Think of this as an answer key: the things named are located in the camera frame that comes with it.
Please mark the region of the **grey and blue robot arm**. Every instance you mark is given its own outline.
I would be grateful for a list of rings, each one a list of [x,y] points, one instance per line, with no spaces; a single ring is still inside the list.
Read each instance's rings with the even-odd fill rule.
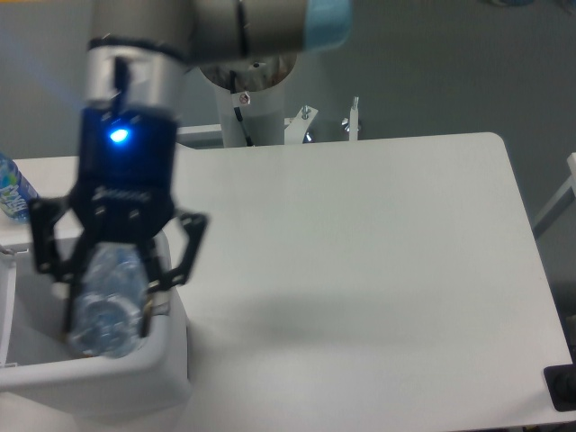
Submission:
[[[148,295],[185,284],[209,219],[176,208],[179,98],[199,66],[341,45],[348,1],[97,1],[87,47],[76,182],[30,201],[35,265],[68,288],[70,332],[102,243],[136,248]]]

